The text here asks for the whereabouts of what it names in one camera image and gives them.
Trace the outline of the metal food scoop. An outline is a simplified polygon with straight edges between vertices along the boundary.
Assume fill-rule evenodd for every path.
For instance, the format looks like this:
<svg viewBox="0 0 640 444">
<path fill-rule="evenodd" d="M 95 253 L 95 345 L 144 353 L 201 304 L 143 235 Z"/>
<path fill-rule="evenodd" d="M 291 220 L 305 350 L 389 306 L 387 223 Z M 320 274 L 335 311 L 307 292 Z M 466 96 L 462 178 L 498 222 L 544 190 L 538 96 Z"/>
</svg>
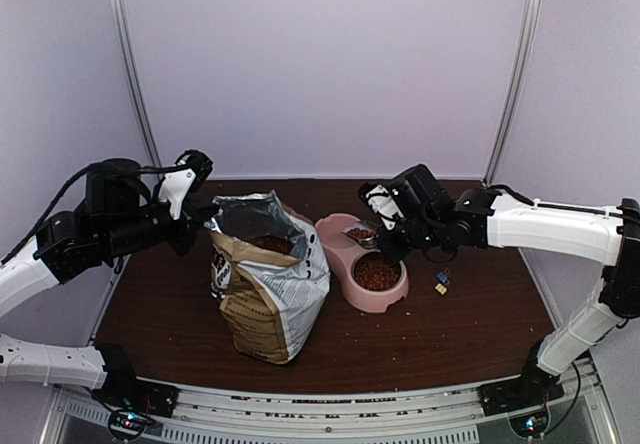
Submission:
<svg viewBox="0 0 640 444">
<path fill-rule="evenodd" d="M 344 228 L 342 233 L 363 249 L 375 249 L 377 247 L 377 229 L 370 223 L 357 221 Z"/>
</svg>

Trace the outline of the pink double pet bowl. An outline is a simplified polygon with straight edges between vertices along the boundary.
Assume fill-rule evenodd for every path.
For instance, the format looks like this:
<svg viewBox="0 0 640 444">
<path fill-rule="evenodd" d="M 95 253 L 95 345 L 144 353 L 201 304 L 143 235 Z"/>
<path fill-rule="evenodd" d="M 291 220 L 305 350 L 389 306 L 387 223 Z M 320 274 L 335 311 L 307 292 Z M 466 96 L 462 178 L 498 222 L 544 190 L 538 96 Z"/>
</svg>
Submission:
<svg viewBox="0 0 640 444">
<path fill-rule="evenodd" d="M 363 249 L 342 230 L 362 221 L 344 213 L 319 219 L 316 230 L 332 273 L 350 305 L 365 313 L 384 313 L 406 298 L 409 279 L 406 266 L 394 264 L 377 249 Z"/>
</svg>

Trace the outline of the gold binder clip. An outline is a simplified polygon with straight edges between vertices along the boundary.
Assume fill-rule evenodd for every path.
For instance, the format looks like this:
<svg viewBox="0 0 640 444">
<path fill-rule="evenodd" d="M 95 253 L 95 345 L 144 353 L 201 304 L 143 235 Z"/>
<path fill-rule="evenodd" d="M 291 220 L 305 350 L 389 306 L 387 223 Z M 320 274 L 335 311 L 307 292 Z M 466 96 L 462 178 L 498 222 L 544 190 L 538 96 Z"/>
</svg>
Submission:
<svg viewBox="0 0 640 444">
<path fill-rule="evenodd" d="M 448 291 L 447 287 L 442 284 L 437 284 L 435 290 L 441 295 L 445 295 Z"/>
</svg>

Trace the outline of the dog food bag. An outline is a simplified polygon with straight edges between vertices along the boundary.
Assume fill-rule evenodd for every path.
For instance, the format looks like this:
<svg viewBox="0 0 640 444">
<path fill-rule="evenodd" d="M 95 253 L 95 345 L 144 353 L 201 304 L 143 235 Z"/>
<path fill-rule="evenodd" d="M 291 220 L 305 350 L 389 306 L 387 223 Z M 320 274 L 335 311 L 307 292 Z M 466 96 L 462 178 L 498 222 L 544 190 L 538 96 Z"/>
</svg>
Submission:
<svg viewBox="0 0 640 444">
<path fill-rule="evenodd" d="M 207 222 L 210 292 L 235 349 L 286 365 L 306 343 L 330 290 L 313 223 L 276 192 L 217 196 Z"/>
</svg>

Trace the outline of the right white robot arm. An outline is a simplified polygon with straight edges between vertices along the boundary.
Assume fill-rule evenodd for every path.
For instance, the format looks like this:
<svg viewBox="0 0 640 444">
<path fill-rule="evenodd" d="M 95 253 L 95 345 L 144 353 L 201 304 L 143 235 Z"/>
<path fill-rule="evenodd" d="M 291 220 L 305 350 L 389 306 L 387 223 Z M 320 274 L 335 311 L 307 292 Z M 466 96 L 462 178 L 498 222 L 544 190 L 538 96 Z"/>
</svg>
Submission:
<svg viewBox="0 0 640 444">
<path fill-rule="evenodd" d="M 469 189 L 458 198 L 423 164 L 382 184 L 365 184 L 362 202 L 380 219 L 375 241 L 392 262 L 438 249 L 525 248 L 585 258 L 602 265 L 586 302 L 535 351 L 513 383 L 519 404 L 535 404 L 581 354 L 613 328 L 639 316 L 639 204 L 589 207 L 528 198 L 507 185 Z"/>
</svg>

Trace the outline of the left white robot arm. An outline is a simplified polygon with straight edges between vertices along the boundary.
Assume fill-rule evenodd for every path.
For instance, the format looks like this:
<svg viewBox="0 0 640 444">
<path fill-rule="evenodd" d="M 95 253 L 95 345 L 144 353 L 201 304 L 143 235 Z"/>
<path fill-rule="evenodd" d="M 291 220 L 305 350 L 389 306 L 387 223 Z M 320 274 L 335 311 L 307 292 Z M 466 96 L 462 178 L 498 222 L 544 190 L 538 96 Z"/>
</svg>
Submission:
<svg viewBox="0 0 640 444">
<path fill-rule="evenodd" d="M 187 150 L 169 167 L 116 158 L 76 172 L 2 259 L 2 314 L 89 269 L 115 269 L 125 257 L 161 243 L 187 255 L 218 211 L 195 196 L 212 170 L 204 153 Z M 105 390 L 123 408 L 137 406 L 144 397 L 117 345 L 60 347 L 3 335 L 1 380 Z"/>
</svg>

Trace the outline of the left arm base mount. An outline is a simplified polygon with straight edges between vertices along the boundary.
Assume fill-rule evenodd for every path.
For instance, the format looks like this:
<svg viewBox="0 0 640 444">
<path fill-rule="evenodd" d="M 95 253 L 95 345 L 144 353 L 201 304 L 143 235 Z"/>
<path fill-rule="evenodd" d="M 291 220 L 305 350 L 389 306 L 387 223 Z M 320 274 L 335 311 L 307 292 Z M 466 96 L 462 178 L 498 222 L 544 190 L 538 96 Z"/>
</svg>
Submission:
<svg viewBox="0 0 640 444">
<path fill-rule="evenodd" d="M 175 386 L 136 379 L 131 385 L 105 384 L 89 390 L 90 396 L 108 413 L 107 430 L 121 442 L 141 437 L 158 425 L 158 418 L 171 418 L 179 390 Z"/>
</svg>

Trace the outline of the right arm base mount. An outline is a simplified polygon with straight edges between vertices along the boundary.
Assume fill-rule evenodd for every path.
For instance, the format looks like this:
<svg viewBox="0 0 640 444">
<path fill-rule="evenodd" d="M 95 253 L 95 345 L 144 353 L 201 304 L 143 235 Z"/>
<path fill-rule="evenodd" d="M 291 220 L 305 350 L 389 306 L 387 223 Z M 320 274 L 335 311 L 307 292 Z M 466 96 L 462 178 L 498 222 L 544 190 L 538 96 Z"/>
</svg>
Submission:
<svg viewBox="0 0 640 444">
<path fill-rule="evenodd" d="M 551 429 L 549 403 L 565 392 L 559 377 L 540 369 L 532 352 L 518 377 L 481 385 L 478 394 L 486 417 L 506 413 L 511 430 L 518 437 L 533 440 L 543 438 Z"/>
</svg>

